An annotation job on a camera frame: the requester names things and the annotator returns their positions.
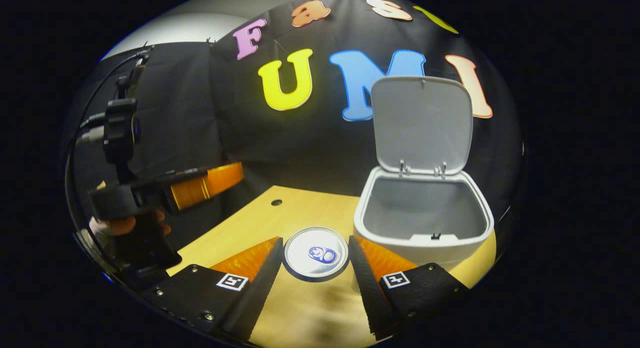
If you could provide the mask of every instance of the can lid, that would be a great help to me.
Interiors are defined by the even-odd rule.
[[[282,262],[293,277],[324,282],[337,277],[349,263],[349,245],[327,227],[307,227],[293,234],[283,249]]]

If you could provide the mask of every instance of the cable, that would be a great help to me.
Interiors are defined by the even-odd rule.
[[[120,67],[124,66],[129,61],[138,59],[140,57],[144,57],[144,55],[148,54],[150,51],[151,51],[150,49],[139,51],[136,54],[133,54],[132,56],[125,58],[120,63],[118,63],[118,65],[112,68],[112,70],[110,70],[110,72],[107,73],[107,75],[102,79],[102,81],[100,81],[100,84],[98,84],[98,86],[94,89],[93,93],[91,93],[91,95],[89,96],[89,100],[87,100],[86,105],[84,106],[84,109],[80,114],[81,123],[75,129],[73,138],[69,143],[68,154],[66,156],[66,169],[64,170],[64,195],[66,196],[66,204],[69,207],[69,212],[71,213],[71,220],[73,220],[73,224],[75,225],[76,230],[79,230],[80,227],[86,224],[85,222],[89,221],[87,217],[83,214],[81,209],[75,209],[75,207],[80,207],[80,197],[78,196],[78,191],[76,190],[76,182],[73,175],[74,152],[76,148],[76,140],[78,139],[78,134],[80,134],[80,131],[84,127],[86,127],[86,125],[89,125],[91,121],[102,120],[104,118],[104,114],[102,114],[102,117],[100,116],[100,114],[92,115],[85,122],[82,122],[82,118],[87,113],[87,110],[91,105],[91,102],[93,102],[94,98],[98,94],[98,91],[100,91],[100,88],[103,87],[103,85],[107,82],[109,77],[112,76],[112,74],[114,74]],[[81,219],[82,223],[78,222],[78,217],[82,218]],[[118,268],[118,265],[115,264],[112,261],[112,259],[109,257],[109,254],[107,254],[105,250],[103,250],[102,246],[98,242],[98,239],[96,239],[94,232],[91,229],[87,229],[87,232],[89,233],[89,236],[93,240],[93,243],[95,244],[96,248],[98,248],[100,254],[103,256],[103,259],[105,259],[105,261],[108,264],[110,264],[114,269],[116,269],[116,271],[119,271],[120,269]]]

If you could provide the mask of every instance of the letter m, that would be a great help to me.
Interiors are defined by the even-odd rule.
[[[342,111],[345,121],[366,121],[373,117],[373,111],[367,105],[366,92],[382,77],[424,76],[425,56],[410,50],[397,50],[391,57],[386,72],[361,51],[339,51],[329,56],[329,61],[342,70],[344,89],[347,92],[347,108]]]

